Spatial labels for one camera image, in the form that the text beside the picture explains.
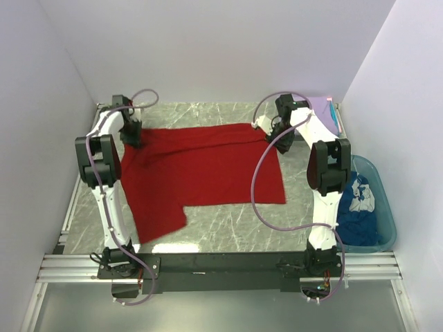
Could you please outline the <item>red t shirt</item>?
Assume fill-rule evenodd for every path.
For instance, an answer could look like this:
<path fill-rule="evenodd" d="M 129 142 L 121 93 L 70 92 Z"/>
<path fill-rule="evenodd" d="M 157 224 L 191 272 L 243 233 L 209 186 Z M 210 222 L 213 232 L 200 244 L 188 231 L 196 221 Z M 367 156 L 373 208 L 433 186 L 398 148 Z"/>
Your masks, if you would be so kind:
<path fill-rule="evenodd" d="M 143 129 L 142 147 L 124 146 L 121 184 L 141 244 L 184 228 L 188 206 L 284 204 L 276 149 L 246 123 Z"/>

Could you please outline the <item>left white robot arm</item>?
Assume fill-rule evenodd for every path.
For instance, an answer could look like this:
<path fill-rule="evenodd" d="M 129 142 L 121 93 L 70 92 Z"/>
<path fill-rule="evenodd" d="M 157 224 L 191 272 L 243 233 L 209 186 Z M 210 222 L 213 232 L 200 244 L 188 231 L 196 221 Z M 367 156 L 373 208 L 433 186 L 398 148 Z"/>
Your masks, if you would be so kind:
<path fill-rule="evenodd" d="M 75 152 L 82 182 L 92 191 L 99 207 L 105 239 L 105 254 L 131 252 L 132 240 L 123 221 L 119 199 L 122 166 L 114 136 L 135 148 L 141 146 L 141 113 L 124 95 L 114 95 L 111 105 L 103 107 L 97 123 L 83 137 L 75 139 Z"/>

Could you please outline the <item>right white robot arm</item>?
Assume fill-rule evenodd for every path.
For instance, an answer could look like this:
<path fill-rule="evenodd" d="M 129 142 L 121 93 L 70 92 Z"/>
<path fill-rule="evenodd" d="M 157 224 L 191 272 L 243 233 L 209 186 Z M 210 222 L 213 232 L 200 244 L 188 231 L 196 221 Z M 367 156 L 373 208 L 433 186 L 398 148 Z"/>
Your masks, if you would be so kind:
<path fill-rule="evenodd" d="M 338 205 L 351 177 L 351 144 L 321 122 L 308 100 L 295 101 L 287 93 L 280 95 L 275 105 L 280 120 L 271 123 L 266 140 L 284 154 L 299 133 L 310 148 L 307 182 L 314 209 L 304 268 L 310 275 L 319 276 L 340 263 L 334 230 Z"/>

